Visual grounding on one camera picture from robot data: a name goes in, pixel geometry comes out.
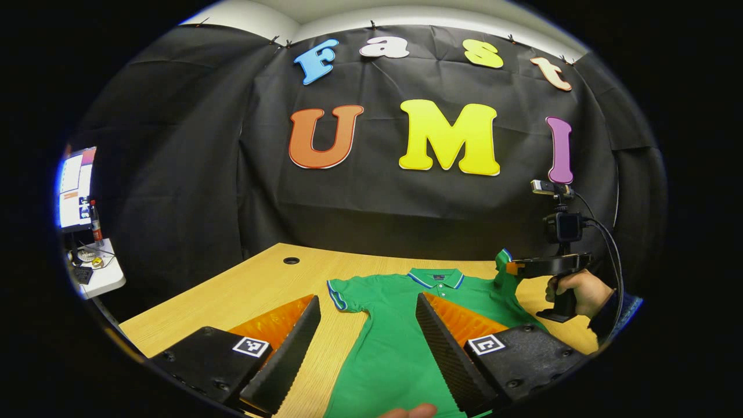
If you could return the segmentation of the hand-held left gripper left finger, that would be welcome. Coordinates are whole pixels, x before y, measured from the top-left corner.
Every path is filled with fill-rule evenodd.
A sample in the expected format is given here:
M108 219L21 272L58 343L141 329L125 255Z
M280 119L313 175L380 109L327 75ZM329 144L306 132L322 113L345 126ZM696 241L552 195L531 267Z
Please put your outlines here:
M202 326L148 363L225 407L274 416L320 320L319 297L308 294L228 331Z

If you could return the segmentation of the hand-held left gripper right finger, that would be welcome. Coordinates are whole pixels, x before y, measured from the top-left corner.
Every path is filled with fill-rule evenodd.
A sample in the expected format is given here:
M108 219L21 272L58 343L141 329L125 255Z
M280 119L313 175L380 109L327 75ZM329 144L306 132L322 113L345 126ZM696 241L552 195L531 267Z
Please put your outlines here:
M467 415L525 402L587 360L533 323L507 327L427 292L417 296L416 318L449 392Z

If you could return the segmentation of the green T-shirt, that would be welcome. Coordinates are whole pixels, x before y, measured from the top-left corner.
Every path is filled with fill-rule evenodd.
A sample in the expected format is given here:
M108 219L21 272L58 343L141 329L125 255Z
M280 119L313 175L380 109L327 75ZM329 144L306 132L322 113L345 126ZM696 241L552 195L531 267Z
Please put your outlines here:
M323 418L379 418L395 408L435 405L435 418L466 418L441 376L416 319L417 296L427 292L507 327L536 323L518 302L520 280L496 255L496 276L470 277L456 268L334 279L326 283L341 312L368 318L340 369Z

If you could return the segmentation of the black backdrop cloth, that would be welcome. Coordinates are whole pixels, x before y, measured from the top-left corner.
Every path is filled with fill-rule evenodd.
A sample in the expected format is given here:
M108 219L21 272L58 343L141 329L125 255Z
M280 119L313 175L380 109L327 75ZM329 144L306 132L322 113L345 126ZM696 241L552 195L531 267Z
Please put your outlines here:
M68 139L130 317L276 243L386 257L554 253L549 196L569 153L573 211L611 231L644 296L668 210L660 147L590 53L574 64L487 33L361 27L282 48L178 26L134 56Z

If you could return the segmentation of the white side table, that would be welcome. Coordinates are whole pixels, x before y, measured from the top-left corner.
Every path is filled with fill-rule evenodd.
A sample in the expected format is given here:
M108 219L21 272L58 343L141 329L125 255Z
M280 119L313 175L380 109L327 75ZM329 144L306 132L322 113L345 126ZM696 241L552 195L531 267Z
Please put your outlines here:
M114 254L103 252L99 257L104 260L104 266L101 268L92 268L90 262L83 262L80 265L82 268L91 269L87 283L80 282L72 268L69 270L72 288L85 300L122 288L127 282Z

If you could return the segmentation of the red bottle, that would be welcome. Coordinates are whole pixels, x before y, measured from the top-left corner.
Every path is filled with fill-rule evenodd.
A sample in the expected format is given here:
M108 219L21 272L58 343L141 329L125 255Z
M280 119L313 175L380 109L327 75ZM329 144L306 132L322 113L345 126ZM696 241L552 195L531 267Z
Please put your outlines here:
M91 232L93 240L95 241L95 246L102 248L104 246L103 231L100 224L100 211L98 210L98 205L95 200L90 201L89 214L91 220Z

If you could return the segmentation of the computer monitor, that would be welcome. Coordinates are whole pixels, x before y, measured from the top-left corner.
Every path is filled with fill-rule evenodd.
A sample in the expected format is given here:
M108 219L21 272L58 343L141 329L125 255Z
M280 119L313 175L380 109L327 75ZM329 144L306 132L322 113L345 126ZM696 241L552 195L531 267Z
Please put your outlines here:
M56 226L62 233L91 229L91 177L96 147L74 151L59 163Z

